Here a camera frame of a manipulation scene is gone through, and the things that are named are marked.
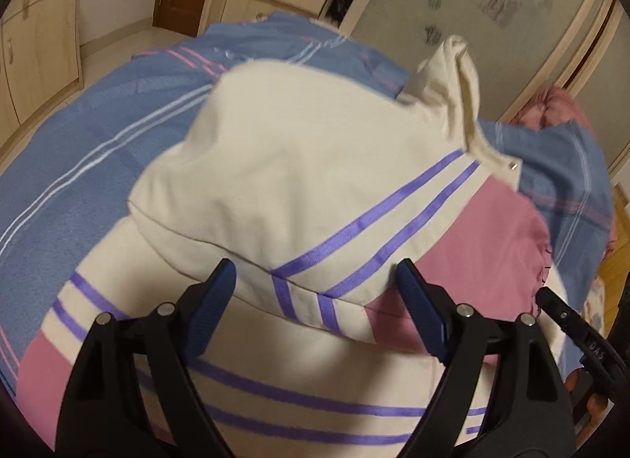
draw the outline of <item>silver screw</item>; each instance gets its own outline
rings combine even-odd
[[[157,313],[161,316],[171,315],[173,312],[175,312],[175,306],[170,302],[166,302],[165,304],[160,305],[157,308],[157,311]]]
[[[111,321],[111,314],[109,312],[102,312],[96,317],[97,325],[106,325]]]
[[[456,310],[459,315],[462,315],[464,317],[470,317],[474,314],[474,309],[467,304],[459,304]]]
[[[534,326],[536,324],[536,318],[528,313],[521,314],[521,323],[527,326]]]

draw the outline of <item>blue gripper pad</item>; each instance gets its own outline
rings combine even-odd
[[[396,285],[426,351],[445,363],[448,360],[446,323],[427,296],[416,274],[411,261],[401,261],[396,267]]]
[[[207,280],[210,286],[188,323],[188,336],[183,349],[187,363],[204,353],[219,320],[228,307],[236,288],[236,267],[223,260]]]

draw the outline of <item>bed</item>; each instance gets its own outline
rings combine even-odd
[[[45,313],[77,264],[127,214],[137,178],[182,141],[223,73],[262,58],[334,72],[390,98],[409,77],[376,50],[274,13],[139,53],[46,121],[0,177],[0,378],[11,397]],[[591,269],[600,258],[587,261]],[[571,305],[579,309],[587,293],[569,292]],[[568,373],[574,366],[572,358],[561,367]]]

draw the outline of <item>drawer handle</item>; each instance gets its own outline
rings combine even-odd
[[[9,47],[9,65],[13,65],[13,44],[11,43],[11,39],[8,39],[6,43]]]

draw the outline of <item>tile floor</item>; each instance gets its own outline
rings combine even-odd
[[[18,157],[18,154],[24,150],[28,142],[35,134],[37,128],[41,126],[42,123],[44,123],[51,115],[54,115],[57,111],[65,108],[68,104],[75,101],[81,96],[81,94],[83,94],[83,92],[99,81],[99,79],[103,78],[117,67],[120,67],[124,63],[128,62],[133,54],[155,48],[167,48],[189,38],[190,37],[175,33],[174,31],[162,28],[149,28],[134,35],[130,35],[129,37],[126,37],[100,51],[97,51],[94,54],[83,58],[81,60],[81,67],[83,69],[84,89],[72,94],[53,111],[48,113],[48,115],[46,115],[42,121],[38,123],[35,129],[29,132],[20,141],[20,143],[15,146],[6,160],[0,163],[0,174],[2,174],[11,162]]]

